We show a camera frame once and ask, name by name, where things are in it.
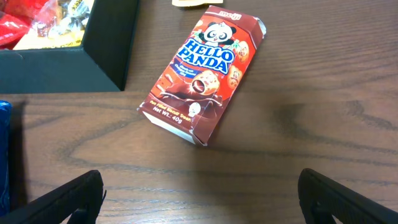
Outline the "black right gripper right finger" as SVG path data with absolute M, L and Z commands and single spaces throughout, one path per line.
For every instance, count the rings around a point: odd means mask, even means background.
M 334 180 L 303 169 L 298 197 L 306 224 L 395 224 L 397 212 L 386 208 Z

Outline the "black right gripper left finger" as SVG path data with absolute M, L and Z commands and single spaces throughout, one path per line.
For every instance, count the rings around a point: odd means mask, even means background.
M 1 217 L 1 224 L 95 224 L 106 191 L 98 170 L 69 181 L 26 206 Z

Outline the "blue Oreo cookie pack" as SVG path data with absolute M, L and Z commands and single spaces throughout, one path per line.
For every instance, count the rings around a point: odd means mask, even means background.
M 8 154 L 9 154 L 9 127 L 11 118 L 12 105 L 1 100 L 1 132 L 0 132 L 0 175 L 1 175 L 1 216 L 5 216 L 10 212 L 9 202 L 9 166 L 8 166 Z

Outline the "Hello Panda biscuit box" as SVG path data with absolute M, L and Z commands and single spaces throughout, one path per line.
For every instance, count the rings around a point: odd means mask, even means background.
M 207 145 L 265 36 L 260 18 L 210 6 L 138 112 L 193 144 Z

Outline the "yellow snack bag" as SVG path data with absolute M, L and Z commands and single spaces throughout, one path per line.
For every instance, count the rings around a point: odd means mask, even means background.
M 81 45 L 94 0 L 48 0 L 14 50 Z

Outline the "red snack bag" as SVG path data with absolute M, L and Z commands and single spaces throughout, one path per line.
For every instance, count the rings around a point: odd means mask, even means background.
M 13 49 L 47 0 L 1 0 L 1 50 Z

